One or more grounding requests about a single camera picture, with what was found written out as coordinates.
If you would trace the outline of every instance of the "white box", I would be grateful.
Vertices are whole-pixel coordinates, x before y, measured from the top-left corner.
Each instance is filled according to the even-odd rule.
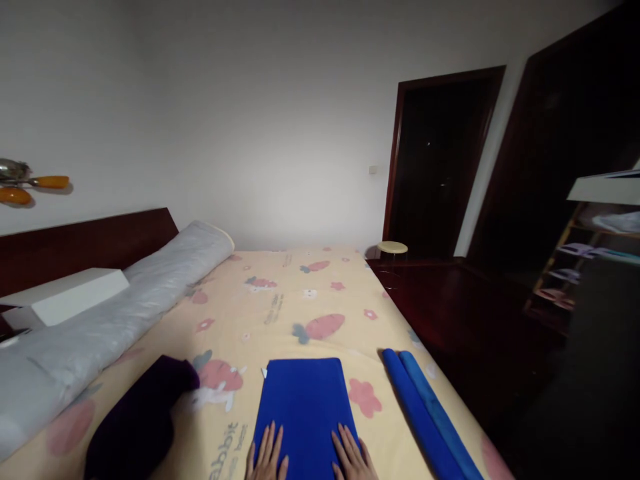
[[[640,170],[580,177],[567,200],[640,205]]]
[[[51,327],[129,286],[122,271],[92,268],[0,298],[17,307],[2,314],[13,329]]]

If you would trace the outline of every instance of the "blue towel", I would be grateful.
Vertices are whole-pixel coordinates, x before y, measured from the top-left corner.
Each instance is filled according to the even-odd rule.
[[[253,436],[254,461],[272,420],[278,428],[284,425],[278,466],[288,455],[287,480],[334,478],[331,462],[340,462],[331,431],[338,433],[342,423],[358,438],[340,360],[271,360]]]
[[[462,470],[433,424],[415,385],[398,356],[391,349],[384,350],[382,356],[407,421],[434,476],[438,480],[463,480]]]
[[[462,474],[467,480],[483,480],[469,452],[467,452],[462,440],[460,440],[458,432],[456,432],[444,408],[440,405],[438,397],[435,396],[435,393],[431,389],[429,382],[422,373],[422,370],[420,370],[420,366],[415,361],[415,358],[413,358],[411,352],[400,352],[399,356],[400,361],[405,366],[407,374],[409,374],[409,378],[415,385],[416,390],[418,390],[418,394],[422,398],[427,412],[429,412],[436,428],[438,428],[438,432],[440,432],[440,435],[447,444],[453,458],[458,465],[460,465]]]

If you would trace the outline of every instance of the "bedsheet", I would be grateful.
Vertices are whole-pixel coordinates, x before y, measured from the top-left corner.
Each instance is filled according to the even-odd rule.
[[[262,368],[270,359],[324,357],[342,362],[357,430],[379,478],[432,478],[387,378],[383,348],[414,354],[484,478],[510,478],[364,258],[343,246],[236,252],[0,464],[0,478],[81,478],[93,432],[162,354],[190,360],[201,388],[174,408],[174,444],[154,479],[242,479]]]

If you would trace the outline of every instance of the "dark purple cloth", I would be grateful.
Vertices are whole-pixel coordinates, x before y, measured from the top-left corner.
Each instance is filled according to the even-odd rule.
[[[199,386],[188,361],[158,358],[96,430],[87,450],[85,480],[148,478],[173,442],[172,406]]]

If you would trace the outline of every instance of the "wooden door frame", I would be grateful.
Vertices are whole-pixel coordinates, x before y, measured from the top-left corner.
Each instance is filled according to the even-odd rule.
[[[498,194],[499,187],[502,184],[503,177],[505,176],[504,166],[506,166],[511,156],[511,150],[513,148],[513,142],[515,141],[516,133],[520,130],[520,124],[525,120],[524,108],[526,106],[529,90],[531,88],[531,84],[533,82],[533,78],[537,71],[538,65],[559,50],[570,47],[588,38],[590,35],[594,34],[601,28],[604,28],[606,22],[612,21],[617,16],[627,14],[628,10],[630,10],[630,7],[628,5],[628,3],[625,3],[623,5],[620,5],[619,7],[614,8],[613,10],[606,12],[604,15],[578,28],[578,30],[575,30],[574,32],[568,34],[566,37],[563,37],[560,40],[552,43],[548,47],[540,50],[539,52],[534,53],[527,60],[525,70],[520,80],[520,85],[518,86],[518,92],[513,102],[513,107],[511,108],[509,122],[502,138],[502,144],[500,145],[500,150],[498,151],[498,156],[496,157],[493,171],[491,172],[491,178],[485,192],[485,198],[482,202],[482,208],[480,208],[480,214],[478,214],[478,220],[476,221],[473,235],[471,237],[471,242],[469,244],[467,259],[470,262],[477,264],[478,267],[486,267],[486,265],[483,265],[483,262],[478,261],[477,258],[479,236],[481,235],[482,226],[487,220],[489,210],[491,210],[491,204],[495,196]]]
[[[402,114],[405,106],[405,95],[408,91],[417,90],[424,87],[436,87],[439,85],[446,85],[450,83],[458,83],[470,80],[492,80],[491,92],[487,98],[487,105],[485,106],[485,115],[482,120],[482,129],[476,140],[476,147],[473,154],[472,168],[469,172],[466,172],[465,178],[468,188],[465,189],[465,202],[469,201],[471,194],[471,188],[473,187],[473,179],[478,170],[478,164],[480,162],[480,156],[487,138],[487,132],[489,130],[489,124],[491,117],[493,116],[493,109],[495,107],[495,101],[498,98],[498,92],[500,92],[500,86],[502,85],[502,78],[505,74],[506,65],[500,65],[498,67],[490,67],[480,70],[470,70],[459,73],[450,73],[448,75],[439,75],[436,77],[429,77],[418,80],[408,80],[398,83],[398,96],[395,104],[395,124],[393,126],[393,143],[391,145],[391,162],[389,164],[389,183],[387,185],[387,206],[385,209],[385,225],[382,234],[382,240],[393,240],[389,237],[389,230],[391,229],[391,212],[393,206],[393,190],[395,188],[395,175],[398,162],[398,150],[400,148],[400,134],[402,132]],[[456,229],[460,232],[462,227],[462,221],[464,215],[460,215],[460,219],[456,222]]]

